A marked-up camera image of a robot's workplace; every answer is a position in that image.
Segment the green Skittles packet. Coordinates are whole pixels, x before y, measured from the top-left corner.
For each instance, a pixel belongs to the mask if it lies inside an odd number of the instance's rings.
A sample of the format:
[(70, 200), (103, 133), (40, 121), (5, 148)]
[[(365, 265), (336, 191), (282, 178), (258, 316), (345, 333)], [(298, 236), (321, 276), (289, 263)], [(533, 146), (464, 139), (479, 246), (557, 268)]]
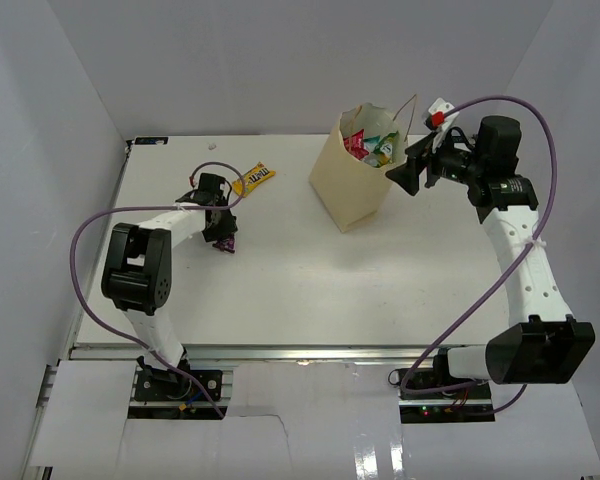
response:
[(394, 148), (398, 132), (391, 132), (382, 137), (370, 153), (368, 163), (374, 168), (380, 168), (394, 162)]

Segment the teal candy bag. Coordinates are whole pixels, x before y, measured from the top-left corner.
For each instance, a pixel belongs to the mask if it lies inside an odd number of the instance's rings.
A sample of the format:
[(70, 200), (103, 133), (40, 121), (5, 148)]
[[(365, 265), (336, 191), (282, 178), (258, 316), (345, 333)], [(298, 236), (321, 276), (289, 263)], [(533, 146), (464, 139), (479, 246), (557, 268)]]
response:
[(378, 164), (377, 156), (375, 154), (375, 149), (376, 149), (379, 141), (380, 141), (379, 136), (369, 137), (369, 138), (365, 138), (363, 140), (363, 147), (364, 147), (364, 150), (366, 151), (366, 154), (363, 157), (362, 161), (368, 165), (373, 166), (374, 168), (376, 168), (377, 164)]

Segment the pink candy packet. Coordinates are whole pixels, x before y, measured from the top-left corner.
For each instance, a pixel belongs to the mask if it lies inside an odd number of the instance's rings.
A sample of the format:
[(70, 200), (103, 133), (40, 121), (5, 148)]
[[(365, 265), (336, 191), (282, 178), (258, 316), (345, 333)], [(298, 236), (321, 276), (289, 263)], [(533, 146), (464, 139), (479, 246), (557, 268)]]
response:
[(343, 139), (343, 145), (345, 150), (354, 158), (358, 160), (364, 159), (369, 151), (365, 148), (364, 144), (364, 130), (360, 129), (356, 133), (349, 135)]

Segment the yellow M&M's packet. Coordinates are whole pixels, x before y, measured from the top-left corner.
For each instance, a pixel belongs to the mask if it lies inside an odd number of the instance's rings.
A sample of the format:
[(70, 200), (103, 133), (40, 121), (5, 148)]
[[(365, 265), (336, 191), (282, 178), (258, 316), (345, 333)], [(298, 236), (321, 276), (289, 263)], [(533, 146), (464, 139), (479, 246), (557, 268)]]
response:
[(232, 183), (233, 192), (237, 196), (246, 198), (265, 181), (273, 178), (276, 171), (258, 162), (254, 167), (242, 175), (242, 180), (236, 179)]

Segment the brown M&M's packet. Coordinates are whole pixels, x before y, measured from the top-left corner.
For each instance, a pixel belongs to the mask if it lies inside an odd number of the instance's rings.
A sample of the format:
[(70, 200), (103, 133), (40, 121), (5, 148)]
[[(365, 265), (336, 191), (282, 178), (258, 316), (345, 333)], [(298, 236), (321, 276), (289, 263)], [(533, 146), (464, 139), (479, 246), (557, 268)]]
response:
[(227, 238), (217, 240), (212, 244), (212, 247), (223, 253), (234, 254), (236, 252), (235, 237), (229, 236)]

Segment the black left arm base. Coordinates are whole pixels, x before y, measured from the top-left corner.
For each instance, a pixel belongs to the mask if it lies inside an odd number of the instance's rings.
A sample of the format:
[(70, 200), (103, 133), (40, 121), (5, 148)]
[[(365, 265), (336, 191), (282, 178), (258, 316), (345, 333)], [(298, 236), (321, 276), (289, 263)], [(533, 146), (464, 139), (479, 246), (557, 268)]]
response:
[(128, 409), (130, 419), (220, 420), (214, 407), (189, 379), (171, 371), (136, 373)]

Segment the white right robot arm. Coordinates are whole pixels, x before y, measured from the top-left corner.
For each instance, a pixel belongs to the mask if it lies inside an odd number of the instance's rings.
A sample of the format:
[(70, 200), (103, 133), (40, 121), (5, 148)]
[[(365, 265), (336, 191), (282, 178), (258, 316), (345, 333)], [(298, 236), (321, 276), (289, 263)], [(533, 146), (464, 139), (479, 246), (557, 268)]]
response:
[(481, 120), (469, 141), (457, 127), (441, 127), (406, 150), (405, 164), (389, 180), (414, 196), (419, 177), (431, 188), (440, 179), (466, 186), (470, 204), (496, 254), (508, 301), (509, 327), (485, 345), (439, 351), (433, 390), (452, 399), (468, 381), (496, 384), (564, 384), (595, 342), (594, 328), (579, 322), (555, 282), (531, 181), (516, 172), (520, 124), (506, 116)]

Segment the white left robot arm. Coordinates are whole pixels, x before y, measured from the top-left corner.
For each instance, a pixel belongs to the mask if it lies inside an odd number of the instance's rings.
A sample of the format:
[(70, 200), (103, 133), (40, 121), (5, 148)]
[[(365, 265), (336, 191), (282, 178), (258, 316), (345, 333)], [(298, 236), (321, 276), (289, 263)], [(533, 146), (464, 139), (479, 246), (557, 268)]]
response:
[(237, 219), (227, 208), (231, 186), (223, 177), (203, 173), (193, 190), (176, 201), (174, 210), (139, 224), (118, 223), (111, 231), (101, 291), (123, 311), (134, 335), (147, 350), (145, 363), (159, 368), (157, 387), (179, 399), (191, 387), (191, 374), (179, 365), (185, 348), (177, 339), (164, 308), (172, 288), (173, 250), (200, 234), (219, 250), (234, 252)]

